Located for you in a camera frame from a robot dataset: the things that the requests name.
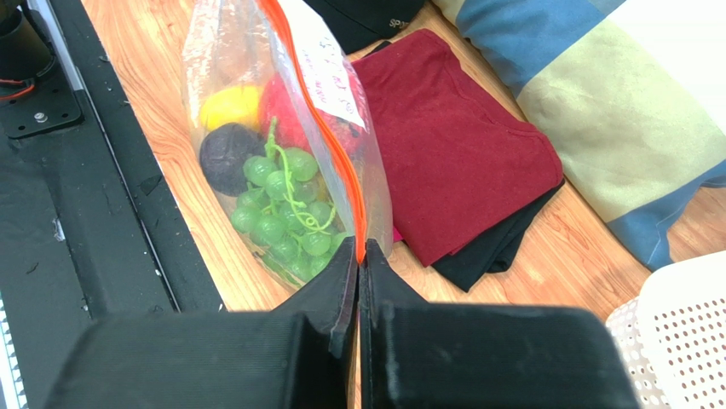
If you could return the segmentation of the dark purple date fruit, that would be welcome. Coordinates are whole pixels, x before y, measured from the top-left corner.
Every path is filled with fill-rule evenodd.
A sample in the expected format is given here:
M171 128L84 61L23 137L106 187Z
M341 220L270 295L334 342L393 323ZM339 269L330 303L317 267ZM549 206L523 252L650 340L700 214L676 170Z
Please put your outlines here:
M247 190L243 165L252 156L262 156L262 136L236 123L224 124L211 131L199 150L201 170L210 187L230 197Z

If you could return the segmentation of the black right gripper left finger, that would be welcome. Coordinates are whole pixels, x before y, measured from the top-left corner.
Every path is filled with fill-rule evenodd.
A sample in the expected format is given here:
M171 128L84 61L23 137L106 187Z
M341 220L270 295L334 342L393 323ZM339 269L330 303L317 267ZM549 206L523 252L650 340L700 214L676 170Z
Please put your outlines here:
M355 240L270 311L117 316L70 353L49 408L345 408Z

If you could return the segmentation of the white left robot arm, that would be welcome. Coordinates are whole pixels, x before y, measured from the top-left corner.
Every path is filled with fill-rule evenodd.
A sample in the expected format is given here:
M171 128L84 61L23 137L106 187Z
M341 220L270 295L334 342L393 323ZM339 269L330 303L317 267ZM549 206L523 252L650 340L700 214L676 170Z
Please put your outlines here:
M1 1L1 83L20 85L40 80L56 66L43 17L28 1Z

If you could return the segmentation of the aluminium frame rail base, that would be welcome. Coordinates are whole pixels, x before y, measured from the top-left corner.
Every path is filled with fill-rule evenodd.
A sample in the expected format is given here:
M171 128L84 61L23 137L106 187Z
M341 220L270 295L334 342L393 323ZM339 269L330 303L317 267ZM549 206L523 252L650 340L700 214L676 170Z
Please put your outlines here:
M1 301L1 408L29 408L3 301Z

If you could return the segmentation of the green grape bunch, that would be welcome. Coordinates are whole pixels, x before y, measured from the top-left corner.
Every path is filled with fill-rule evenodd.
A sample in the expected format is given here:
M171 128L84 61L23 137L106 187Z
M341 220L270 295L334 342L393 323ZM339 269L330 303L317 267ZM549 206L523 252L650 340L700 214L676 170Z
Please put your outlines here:
M274 118L264 154L243 165L247 190L230 222L269 270L301 287L328 265L349 233L314 155L279 145L276 127Z

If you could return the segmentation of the red apple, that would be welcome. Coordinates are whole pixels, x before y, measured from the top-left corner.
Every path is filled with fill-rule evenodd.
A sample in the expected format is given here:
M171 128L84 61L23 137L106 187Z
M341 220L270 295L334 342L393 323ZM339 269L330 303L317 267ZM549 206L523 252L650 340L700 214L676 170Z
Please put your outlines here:
M319 110L319 113L328 123L347 153L355 152L360 147L364 137L368 136L368 131L360 125L350 123L321 110ZM284 81L278 73L268 80L259 101L258 119L264 135L268 133L274 118L277 118L275 140L279 145L282 147L299 147L308 153L312 152L297 117L295 107L287 94Z

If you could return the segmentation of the white perforated plastic basket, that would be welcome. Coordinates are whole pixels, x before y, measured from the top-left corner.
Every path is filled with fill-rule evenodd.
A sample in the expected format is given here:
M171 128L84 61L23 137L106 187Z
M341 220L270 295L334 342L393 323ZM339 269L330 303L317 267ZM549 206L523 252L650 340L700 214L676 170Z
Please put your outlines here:
M654 272L607 318L641 408L725 406L725 254Z

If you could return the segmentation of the yellow pear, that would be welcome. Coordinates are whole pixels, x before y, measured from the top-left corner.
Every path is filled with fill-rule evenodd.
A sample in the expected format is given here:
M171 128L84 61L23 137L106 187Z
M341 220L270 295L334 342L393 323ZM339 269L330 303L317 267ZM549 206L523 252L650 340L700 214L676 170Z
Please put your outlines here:
M199 122L208 131L225 124L242 124L252 130L260 129L258 119L262 87L234 86L210 96L199 112Z

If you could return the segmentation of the black cap with letter R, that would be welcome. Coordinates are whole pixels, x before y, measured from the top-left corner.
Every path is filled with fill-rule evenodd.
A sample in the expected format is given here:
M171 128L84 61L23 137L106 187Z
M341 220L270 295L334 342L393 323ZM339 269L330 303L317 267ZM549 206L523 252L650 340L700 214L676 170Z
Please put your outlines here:
M424 0L305 0L327 24L346 55L396 36Z

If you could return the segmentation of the clear zip bag orange zipper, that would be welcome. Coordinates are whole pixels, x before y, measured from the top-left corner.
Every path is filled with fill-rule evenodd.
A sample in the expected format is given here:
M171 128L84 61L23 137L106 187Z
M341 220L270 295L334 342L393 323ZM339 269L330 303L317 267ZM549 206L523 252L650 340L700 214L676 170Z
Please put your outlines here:
M198 1L184 105L205 180L258 262L292 288L342 244L393 247L387 177L366 94L304 1Z

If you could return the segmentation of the blue beige checkered pillow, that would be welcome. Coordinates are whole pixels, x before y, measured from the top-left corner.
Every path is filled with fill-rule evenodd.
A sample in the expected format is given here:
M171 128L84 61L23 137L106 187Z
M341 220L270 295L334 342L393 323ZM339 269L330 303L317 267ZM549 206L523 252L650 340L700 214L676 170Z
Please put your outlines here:
M652 270L701 187L725 184L722 1L440 1Z

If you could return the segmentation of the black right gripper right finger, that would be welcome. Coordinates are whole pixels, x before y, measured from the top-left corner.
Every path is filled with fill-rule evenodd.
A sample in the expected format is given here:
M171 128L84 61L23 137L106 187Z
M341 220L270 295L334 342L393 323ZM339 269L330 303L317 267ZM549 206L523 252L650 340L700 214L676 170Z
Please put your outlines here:
M435 303L378 243L360 267L365 408L635 408L604 324L580 308Z

